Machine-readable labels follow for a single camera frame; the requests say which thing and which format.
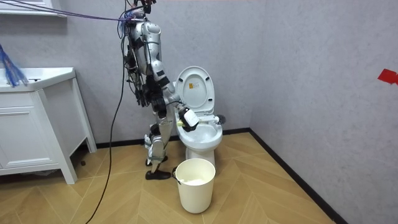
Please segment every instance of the white shelf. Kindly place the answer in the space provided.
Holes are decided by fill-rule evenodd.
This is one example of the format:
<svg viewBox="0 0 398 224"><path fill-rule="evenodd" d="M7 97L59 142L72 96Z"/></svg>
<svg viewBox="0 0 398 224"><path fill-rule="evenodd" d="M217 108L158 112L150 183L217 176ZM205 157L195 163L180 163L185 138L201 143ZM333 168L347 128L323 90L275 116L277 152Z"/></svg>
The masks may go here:
<svg viewBox="0 0 398 224"><path fill-rule="evenodd" d="M42 6L51 9L60 9L58 0L31 0L31 1L22 0L22 1L29 4L34 4L36 6ZM34 7L34 6L28 6L14 1L7 1L7 2L14 4L15 6L11 6L0 2L0 14L65 17L64 15L54 12L42 12L42 11L26 9L24 7L18 7L18 6L26 6L26 7Z"/></svg>

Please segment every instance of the black baseboard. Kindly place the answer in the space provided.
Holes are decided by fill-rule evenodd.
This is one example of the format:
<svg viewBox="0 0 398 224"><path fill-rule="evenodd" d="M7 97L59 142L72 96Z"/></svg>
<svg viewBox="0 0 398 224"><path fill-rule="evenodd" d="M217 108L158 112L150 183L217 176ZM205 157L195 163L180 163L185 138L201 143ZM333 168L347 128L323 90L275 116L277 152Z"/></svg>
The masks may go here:
<svg viewBox="0 0 398 224"><path fill-rule="evenodd" d="M318 193L309 186L287 163L280 158L251 128L250 134L274 158L274 160L291 176L294 181L312 198L312 200L337 224L348 224Z"/></svg>
<svg viewBox="0 0 398 224"><path fill-rule="evenodd" d="M248 132L250 132L250 128L236 128L236 129L224 130L223 135L248 133ZM171 136L169 141L178 141L178 140L180 140L179 136ZM144 144L144 139L133 139L133 140L113 141L112 147L133 146L133 145L143 145L143 144ZM96 146L98 149L107 148L109 147L109 142L97 143ZM82 144L81 146L79 146L77 151L82 151L87 149L88 149L87 145Z"/></svg>

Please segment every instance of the red tag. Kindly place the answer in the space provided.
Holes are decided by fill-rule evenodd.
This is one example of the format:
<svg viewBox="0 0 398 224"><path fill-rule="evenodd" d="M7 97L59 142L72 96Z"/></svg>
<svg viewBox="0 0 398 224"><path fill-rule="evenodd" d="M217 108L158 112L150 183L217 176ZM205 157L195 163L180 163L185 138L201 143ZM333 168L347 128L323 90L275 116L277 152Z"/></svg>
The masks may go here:
<svg viewBox="0 0 398 224"><path fill-rule="evenodd" d="M381 72L379 78L377 78L377 79L384 81L386 83L390 83L390 84L396 83L398 85L397 73L394 71L388 70L388 69L384 69Z"/></svg>

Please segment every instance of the wooden floor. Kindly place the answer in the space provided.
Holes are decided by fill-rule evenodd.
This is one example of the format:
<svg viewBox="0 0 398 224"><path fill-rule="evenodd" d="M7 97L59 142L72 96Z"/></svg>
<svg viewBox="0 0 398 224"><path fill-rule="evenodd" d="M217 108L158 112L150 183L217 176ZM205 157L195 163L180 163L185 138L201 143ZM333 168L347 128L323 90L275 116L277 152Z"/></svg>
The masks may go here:
<svg viewBox="0 0 398 224"><path fill-rule="evenodd" d="M163 170L172 170L185 154L179 141L170 142L168 149ZM113 149L108 189L91 223L333 223L249 133L223 136L216 149L212 203L202 214L182 208L174 179L145 180L145 158L143 146ZM85 223L103 191L108 150L76 152L73 160L79 178L75 185L67 185L59 173L0 177L0 224Z"/></svg>

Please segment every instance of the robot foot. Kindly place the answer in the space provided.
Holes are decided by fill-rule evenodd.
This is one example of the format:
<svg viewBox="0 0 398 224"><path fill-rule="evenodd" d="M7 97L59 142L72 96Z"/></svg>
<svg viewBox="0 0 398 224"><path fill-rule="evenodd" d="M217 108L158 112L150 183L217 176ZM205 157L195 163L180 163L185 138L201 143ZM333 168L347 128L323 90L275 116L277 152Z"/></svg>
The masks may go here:
<svg viewBox="0 0 398 224"><path fill-rule="evenodd" d="M162 162L166 162L167 159L169 159L169 158L168 158L167 156L165 156ZM150 163L148 164L148 160L145 160L145 166L152 166L152 163L150 162Z"/></svg>
<svg viewBox="0 0 398 224"><path fill-rule="evenodd" d="M156 170L154 173L151 173L150 171L148 171L145 174L145 179L147 179L147 180L165 180L165 179L169 179L171 176L172 175L170 172Z"/></svg>

